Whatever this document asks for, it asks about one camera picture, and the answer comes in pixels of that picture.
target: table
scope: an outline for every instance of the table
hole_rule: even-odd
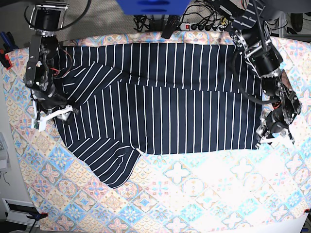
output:
[[[96,36],[71,46],[124,43],[233,44],[227,33],[175,32]],[[1,67],[7,114],[20,170],[34,205],[49,217],[44,231],[90,233],[209,232],[247,228],[304,216],[311,206],[311,45],[272,38],[282,68],[303,104],[291,125],[295,148],[144,155],[128,182],[112,190],[64,146],[53,123],[31,129],[34,110],[22,79],[28,48]]]

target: electrical cord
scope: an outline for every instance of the electrical cord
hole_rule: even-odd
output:
[[[286,23],[285,23],[282,27],[273,28],[272,30],[279,30],[279,29],[281,29],[281,28],[285,28],[287,25],[288,25],[288,21],[286,21]]]
[[[274,99],[269,99],[269,100],[263,101],[263,100],[257,99],[255,96],[252,96],[252,95],[245,92],[244,88],[242,87],[242,84],[240,83],[239,75],[235,69],[235,62],[237,60],[238,55],[239,55],[239,51],[235,50],[234,55],[233,55],[233,59],[232,59],[232,63],[231,63],[231,69],[232,69],[232,73],[233,73],[233,78],[235,79],[237,86],[238,86],[239,90],[241,91],[241,93],[248,100],[250,100],[256,104],[260,104],[260,105],[279,102],[280,101],[279,98],[274,98]]]
[[[78,21],[80,21],[80,19],[82,19],[82,18],[86,15],[87,11],[89,10],[89,7],[90,7],[91,3],[92,3],[92,0],[87,0],[86,7],[85,7],[84,11],[80,14],[79,17],[77,17],[77,18],[76,18],[73,22],[71,22],[70,24],[67,24],[66,26],[64,26],[64,27],[62,27],[62,28],[57,28],[57,29],[53,30],[52,32],[58,32],[58,31],[60,31],[60,30],[67,29],[67,28],[71,27],[72,25],[76,24]],[[28,9],[28,8],[29,8],[29,6],[27,6],[27,7],[25,8],[25,11],[24,11],[24,18],[25,18],[26,22],[27,22],[31,27],[33,27],[33,28],[36,29],[36,30],[43,30],[43,31],[50,32],[49,30],[46,30],[46,29],[43,29],[43,28],[37,28],[35,25],[33,25],[33,24],[28,20],[28,18],[27,18],[27,16],[26,16],[26,12],[27,12],[27,9]]]

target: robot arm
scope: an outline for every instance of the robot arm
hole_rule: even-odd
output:
[[[273,105],[273,111],[267,116],[261,116],[261,125],[256,130],[259,145],[266,139],[273,138],[273,133],[279,132],[287,134],[294,143],[289,125],[300,114],[301,102],[293,91],[285,71],[280,69],[283,59],[270,39],[270,29],[265,21],[269,19],[265,14],[266,7],[265,2],[252,0],[244,15],[234,19],[229,27],[230,36],[237,47],[232,69],[235,81],[246,98],[257,104]],[[255,76],[261,79],[262,90],[270,100],[261,101],[245,92],[234,69],[239,54],[243,56]]]

